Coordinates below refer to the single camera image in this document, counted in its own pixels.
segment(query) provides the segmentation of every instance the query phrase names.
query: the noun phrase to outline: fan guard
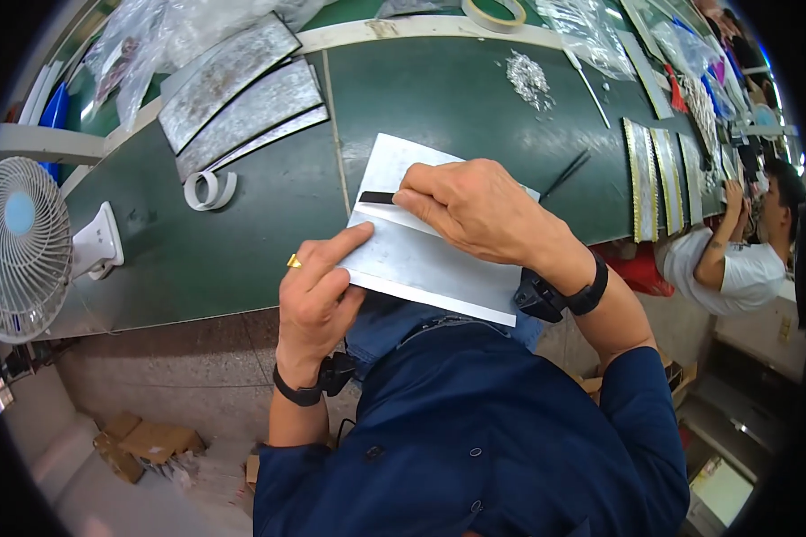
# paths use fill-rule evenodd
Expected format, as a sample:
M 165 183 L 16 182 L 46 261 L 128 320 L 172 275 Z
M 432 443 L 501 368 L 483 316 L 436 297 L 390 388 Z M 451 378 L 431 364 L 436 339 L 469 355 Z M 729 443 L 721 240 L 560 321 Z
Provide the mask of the fan guard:
M 37 162 L 0 162 L 0 340 L 19 344 L 54 320 L 72 272 L 69 210 Z

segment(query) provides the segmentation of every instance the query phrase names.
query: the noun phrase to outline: black wrist strap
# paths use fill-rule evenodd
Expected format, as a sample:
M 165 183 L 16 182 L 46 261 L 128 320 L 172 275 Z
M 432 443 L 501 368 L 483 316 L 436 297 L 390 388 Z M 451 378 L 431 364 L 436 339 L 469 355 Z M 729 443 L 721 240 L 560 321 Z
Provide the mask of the black wrist strap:
M 561 311 L 568 307 L 573 315 L 585 315 L 597 307 L 606 284 L 609 282 L 609 268 L 606 262 L 591 252 L 596 264 L 596 274 L 591 285 L 585 285 L 579 293 L 563 296 L 547 280 L 537 273 L 523 268 L 519 289 L 514 295 L 514 303 L 526 315 L 551 323 L 561 321 Z
M 582 287 L 582 290 L 575 295 L 565 297 L 567 307 L 573 312 L 573 315 L 585 315 L 597 307 L 606 290 L 606 284 L 609 282 L 609 268 L 606 266 L 606 261 L 597 255 L 597 252 L 591 252 L 591 254 L 594 256 L 594 263 L 597 266 L 594 283 Z
M 272 379 L 283 397 L 299 406 L 313 406 L 320 402 L 323 392 L 326 392 L 329 397 L 340 393 L 354 372 L 355 361 L 352 357 L 344 352 L 335 352 L 332 356 L 323 358 L 316 384 L 311 388 L 292 389 L 287 386 L 278 372 L 277 364 L 275 364 Z

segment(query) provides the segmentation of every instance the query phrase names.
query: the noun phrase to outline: red tassel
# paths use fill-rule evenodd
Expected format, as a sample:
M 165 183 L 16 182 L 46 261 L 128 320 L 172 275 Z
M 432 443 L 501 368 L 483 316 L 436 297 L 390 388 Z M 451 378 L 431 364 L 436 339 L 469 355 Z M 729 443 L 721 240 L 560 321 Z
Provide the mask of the red tassel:
M 666 72 L 669 73 L 669 81 L 671 81 L 672 85 L 672 107 L 678 112 L 687 113 L 687 103 L 683 101 L 683 97 L 681 96 L 681 87 L 677 85 L 675 71 L 672 70 L 669 64 L 664 64 L 664 67 L 666 68 Z

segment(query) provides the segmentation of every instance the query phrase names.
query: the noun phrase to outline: white sheet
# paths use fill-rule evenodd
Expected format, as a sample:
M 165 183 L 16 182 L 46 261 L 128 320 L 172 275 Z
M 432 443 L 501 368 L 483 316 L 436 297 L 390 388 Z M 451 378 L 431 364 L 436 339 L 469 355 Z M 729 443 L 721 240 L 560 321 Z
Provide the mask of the white sheet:
M 358 197 L 365 191 L 396 192 L 415 162 L 437 166 L 461 161 L 424 145 L 380 133 L 370 153 Z M 540 197 L 530 188 L 526 191 L 533 199 Z M 374 235 L 340 263 L 350 271 L 354 285 L 516 326 L 512 299 L 519 286 L 522 271 L 519 266 L 489 263 L 461 252 L 444 242 L 437 231 L 396 205 L 356 203 L 348 225 L 364 221 L 374 223 Z

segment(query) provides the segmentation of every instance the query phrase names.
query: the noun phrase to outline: hand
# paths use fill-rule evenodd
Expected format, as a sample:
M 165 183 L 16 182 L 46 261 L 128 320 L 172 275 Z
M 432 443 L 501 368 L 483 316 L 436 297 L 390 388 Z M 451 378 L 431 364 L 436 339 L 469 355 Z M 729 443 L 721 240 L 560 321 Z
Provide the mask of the hand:
M 328 241 L 301 243 L 296 254 L 301 268 L 290 268 L 279 292 L 281 326 L 275 355 L 278 372 L 290 388 L 316 384 L 323 358 L 355 322 L 366 291 L 349 285 L 349 272 L 335 265 L 372 234 L 373 224 L 364 222 Z
M 740 216 L 737 217 L 737 228 L 743 230 L 750 222 L 750 200 L 744 198 L 740 208 Z
M 740 214 L 743 205 L 743 188 L 735 180 L 725 182 L 725 214 L 731 213 L 734 216 Z
M 394 203 L 463 252 L 526 266 L 562 293 L 576 293 L 593 281 L 596 266 L 588 249 L 498 162 L 413 164 Z

